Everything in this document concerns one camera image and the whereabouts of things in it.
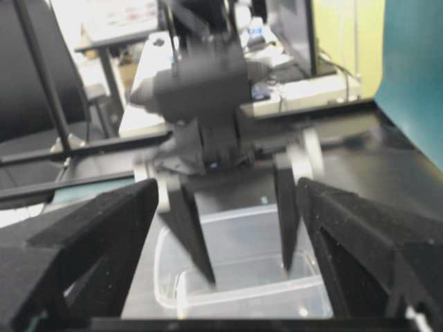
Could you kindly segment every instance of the cable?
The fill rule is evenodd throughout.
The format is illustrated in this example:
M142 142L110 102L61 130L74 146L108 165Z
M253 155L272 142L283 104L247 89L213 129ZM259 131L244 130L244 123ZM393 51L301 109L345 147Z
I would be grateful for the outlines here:
M321 59L326 62L327 64L330 64L331 66L334 66L336 68L338 68L343 75L345 76L345 81L346 81L346 102L349 102L350 99L350 84L349 84L349 77L353 77L351 72L349 72L345 67L341 66L340 64L337 64L336 62L333 62L331 59L331 57L323 50L320 51L322 55L320 55Z

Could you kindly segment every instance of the desk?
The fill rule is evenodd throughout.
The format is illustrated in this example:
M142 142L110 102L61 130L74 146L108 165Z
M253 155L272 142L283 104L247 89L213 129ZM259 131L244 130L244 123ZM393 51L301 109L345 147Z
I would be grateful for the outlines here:
M169 32L152 33L143 47L132 90L145 78L154 77L159 71L171 68L171 65L172 45ZM168 126L161 116L148 113L143 107L127 104L118 133L120 137L133 137L167 130Z
M125 108L123 106L124 102L120 96L120 91L118 90L116 76L114 75L114 70L112 68L111 53L109 52L109 49L111 47L127 46L138 42L143 42L149 37L149 34L152 31L157 30L157 28L157 23L155 23L149 30L143 30L128 35L119 35L117 37L107 37L106 39L95 39L94 41L78 46L75 49L75 52L78 53L85 53L88 50L98 51L100 62L102 64L103 71L105 72L106 82L111 93L111 98L120 118L123 116Z
M288 56L283 54L284 48L279 46L270 29L265 28L264 31L266 40L275 42L277 46L247 53L246 59L264 62L273 68L287 61ZM157 72L171 68L172 61L172 46L168 32L152 33L143 48L132 90L145 78L154 77ZM355 101L360 96L361 85L353 77L348 78L348 84L348 99ZM346 79L341 73L278 84L269 88L271 96L268 100L242 105L242 109L256 118L278 116L279 113L286 112L306 113L331 104L344 103L347 95ZM120 137L132 137L166 130L168 126L161 116L147 113L143 107L128 104L118 133Z

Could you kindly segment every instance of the metal bracket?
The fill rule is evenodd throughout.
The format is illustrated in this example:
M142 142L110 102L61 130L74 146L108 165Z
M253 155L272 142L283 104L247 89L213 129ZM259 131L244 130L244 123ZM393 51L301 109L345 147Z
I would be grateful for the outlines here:
M69 141L69 145L71 146L72 149L77 149L79 147L86 146L86 142L84 140L82 140L81 138L78 138L73 133L70 133L68 135L68 141ZM57 154L57 153L63 152L63 146L62 146L62 141L60 140L60 137L57 137L57 139L55 140L55 144L51 147L50 152L52 154Z

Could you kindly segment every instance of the black office chair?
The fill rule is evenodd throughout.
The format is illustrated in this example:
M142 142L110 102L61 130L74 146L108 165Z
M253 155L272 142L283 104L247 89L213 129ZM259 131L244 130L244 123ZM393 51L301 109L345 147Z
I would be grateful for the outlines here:
M25 42L13 0L0 0L0 156L51 148L57 138L44 92ZM113 136L103 89L87 91L64 43L54 12L45 0L27 0L38 42L54 80L70 132L85 141ZM94 106L99 126L91 123ZM38 162L0 168L0 190L55 181L62 166ZM0 209L39 203L47 196L34 197Z

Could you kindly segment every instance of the black frame bar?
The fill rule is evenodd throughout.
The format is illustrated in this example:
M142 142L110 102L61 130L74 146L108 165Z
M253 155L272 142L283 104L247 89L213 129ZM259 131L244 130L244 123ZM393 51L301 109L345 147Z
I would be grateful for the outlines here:
M46 101L49 105L49 116L53 121L58 136L60 137L63 151L71 151L71 146L69 144L69 128L63 114L62 103L58 97L57 90L55 89L55 83L51 77L46 60L44 59L37 35L35 34L25 0L13 0L12 3L14 4L15 12L19 18L23 30L24 38L28 44L35 69L37 70L40 83L42 84Z
M64 160L68 157L88 156L90 154L121 151L126 149L137 149L139 147L148 147L164 142L170 137L170 133L161 133L154 135L137 136L134 138L110 138L104 141L89 143L84 147L72 149L70 151L61 151L51 153L48 150L38 150L14 154L0 158L0 167L12 166L17 164L31 163L39 160Z

